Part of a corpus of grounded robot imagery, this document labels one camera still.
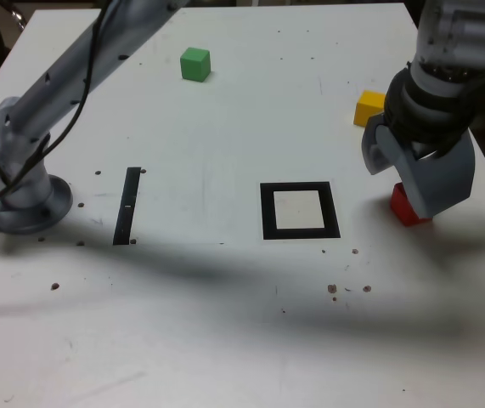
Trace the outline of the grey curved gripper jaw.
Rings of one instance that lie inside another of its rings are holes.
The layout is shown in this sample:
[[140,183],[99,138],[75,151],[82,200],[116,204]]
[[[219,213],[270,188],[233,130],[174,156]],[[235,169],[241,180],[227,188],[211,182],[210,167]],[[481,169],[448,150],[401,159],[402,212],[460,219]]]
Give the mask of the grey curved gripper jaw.
[[371,175],[393,167],[397,159],[397,140],[380,113],[372,116],[364,129],[362,144],[364,164]]
[[469,132],[446,155],[419,160],[387,127],[379,126],[375,138],[383,156],[396,168],[418,217],[432,218],[471,195],[476,158]]

